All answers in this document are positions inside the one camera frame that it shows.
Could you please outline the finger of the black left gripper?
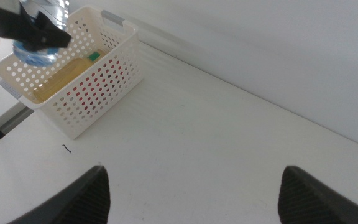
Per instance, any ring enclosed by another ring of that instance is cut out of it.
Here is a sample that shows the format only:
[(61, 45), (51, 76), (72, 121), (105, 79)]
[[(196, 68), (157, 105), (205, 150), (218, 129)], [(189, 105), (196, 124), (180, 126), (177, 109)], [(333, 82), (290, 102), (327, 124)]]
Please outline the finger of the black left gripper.
[(71, 41), (71, 35), (64, 31), (65, 25), (50, 13), (39, 11), (36, 17), (24, 16), (28, 23), (24, 29), (24, 37), (20, 40), (23, 47), (36, 52), (48, 48), (65, 48)]

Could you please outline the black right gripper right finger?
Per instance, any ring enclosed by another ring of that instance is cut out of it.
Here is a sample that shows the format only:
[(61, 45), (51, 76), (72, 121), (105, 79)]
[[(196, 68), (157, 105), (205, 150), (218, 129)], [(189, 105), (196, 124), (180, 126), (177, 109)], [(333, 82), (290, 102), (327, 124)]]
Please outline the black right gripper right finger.
[(286, 166), (278, 198), (282, 223), (355, 223), (358, 204), (298, 166)]

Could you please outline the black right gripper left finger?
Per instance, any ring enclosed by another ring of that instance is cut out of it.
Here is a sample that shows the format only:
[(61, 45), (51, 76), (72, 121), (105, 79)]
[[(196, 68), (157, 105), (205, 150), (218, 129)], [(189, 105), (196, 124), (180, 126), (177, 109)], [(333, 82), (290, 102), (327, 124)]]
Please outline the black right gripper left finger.
[(13, 220), (13, 223), (108, 222), (111, 199), (104, 166), (93, 166), (62, 191)]

